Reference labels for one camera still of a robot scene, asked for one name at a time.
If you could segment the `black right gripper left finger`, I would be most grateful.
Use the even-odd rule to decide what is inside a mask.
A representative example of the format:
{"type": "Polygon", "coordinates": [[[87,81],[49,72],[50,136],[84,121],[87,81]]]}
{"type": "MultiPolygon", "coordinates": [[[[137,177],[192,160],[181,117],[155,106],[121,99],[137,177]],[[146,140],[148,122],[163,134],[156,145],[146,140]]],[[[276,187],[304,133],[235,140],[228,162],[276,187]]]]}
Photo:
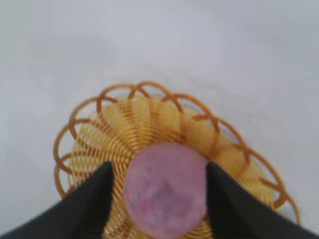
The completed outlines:
{"type": "Polygon", "coordinates": [[[112,205],[111,162],[102,164],[81,186],[52,208],[2,239],[100,239],[112,205]]]}

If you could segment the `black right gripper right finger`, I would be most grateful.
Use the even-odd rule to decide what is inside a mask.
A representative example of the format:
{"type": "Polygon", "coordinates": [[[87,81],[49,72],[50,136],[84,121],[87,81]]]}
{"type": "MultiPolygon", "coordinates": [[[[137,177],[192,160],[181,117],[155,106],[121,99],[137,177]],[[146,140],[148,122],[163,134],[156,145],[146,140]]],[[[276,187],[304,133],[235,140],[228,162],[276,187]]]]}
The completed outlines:
{"type": "Polygon", "coordinates": [[[215,163],[206,167],[207,211],[216,239],[317,239],[242,188],[215,163]]]}

